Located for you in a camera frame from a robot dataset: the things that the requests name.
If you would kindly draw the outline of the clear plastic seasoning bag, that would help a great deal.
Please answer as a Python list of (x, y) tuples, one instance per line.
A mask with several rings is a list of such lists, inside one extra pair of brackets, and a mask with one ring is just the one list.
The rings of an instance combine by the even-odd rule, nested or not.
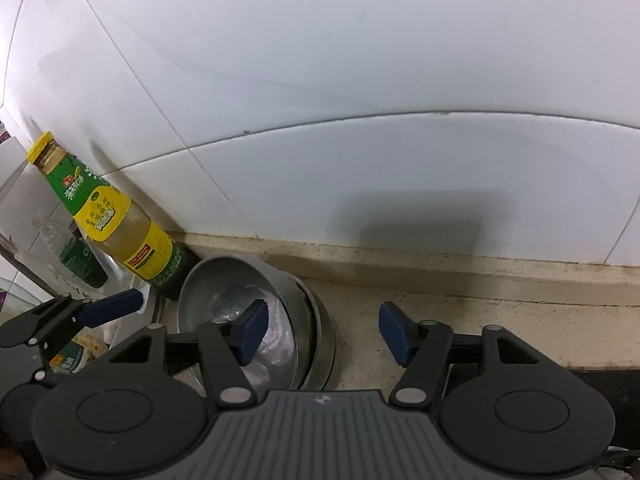
[(11, 196), (1, 203), (1, 288), (10, 294), (29, 304), (63, 294), (102, 299), (133, 284), (69, 216), (51, 216)]

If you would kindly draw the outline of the green label seasoning jar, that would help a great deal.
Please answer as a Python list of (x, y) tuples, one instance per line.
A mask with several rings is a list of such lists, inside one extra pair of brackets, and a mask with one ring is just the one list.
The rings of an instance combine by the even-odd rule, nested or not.
[(55, 373), (75, 374), (107, 350), (103, 339), (84, 328), (50, 361), (50, 367)]

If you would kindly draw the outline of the green yellow sauce bottle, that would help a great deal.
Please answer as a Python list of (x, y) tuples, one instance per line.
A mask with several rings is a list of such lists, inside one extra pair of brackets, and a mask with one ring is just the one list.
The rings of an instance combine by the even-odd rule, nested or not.
[(50, 132), (40, 134), (27, 160), (47, 180), (81, 231), (102, 252), (178, 300), (200, 258), (177, 242), (126, 193), (70, 154)]

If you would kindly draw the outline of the steel bowl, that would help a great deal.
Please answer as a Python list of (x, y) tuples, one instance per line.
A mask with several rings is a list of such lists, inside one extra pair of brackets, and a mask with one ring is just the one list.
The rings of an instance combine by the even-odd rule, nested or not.
[(268, 328), (243, 373), (258, 396), (303, 388), (316, 353), (317, 321), (302, 285), (288, 272), (250, 257), (201, 261), (180, 292), (177, 330), (192, 332), (204, 322), (229, 324), (256, 300), (268, 307)]
[(302, 280), (296, 278), (297, 286), (304, 292), (306, 304), (314, 316), (314, 338), (309, 355), (302, 391), (320, 391), (332, 388), (332, 376), (337, 373), (340, 357), (340, 332), (330, 312), (320, 297)]

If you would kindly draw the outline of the black gas stove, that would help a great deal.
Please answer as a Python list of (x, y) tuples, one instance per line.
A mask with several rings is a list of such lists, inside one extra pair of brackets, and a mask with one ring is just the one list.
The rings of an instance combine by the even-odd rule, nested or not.
[(605, 479), (639, 478), (639, 370), (572, 370), (611, 405), (615, 431), (599, 466)]

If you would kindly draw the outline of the white two-tier spice rack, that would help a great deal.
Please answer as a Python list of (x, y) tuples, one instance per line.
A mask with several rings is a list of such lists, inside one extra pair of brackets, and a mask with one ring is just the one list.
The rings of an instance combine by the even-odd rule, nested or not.
[(98, 248), (93, 247), (91, 251), (107, 275), (102, 287), (92, 288), (66, 269), (34, 227), (32, 220), (38, 214), (65, 226), (73, 235), (80, 235), (72, 217), (42, 175), (27, 162), (23, 144), (2, 128), (1, 287), (30, 304), (40, 304), (64, 294), (76, 299), (102, 299), (130, 288), (140, 290), (143, 304), (137, 312), (93, 331), (108, 344), (117, 344), (157, 320), (155, 292)]

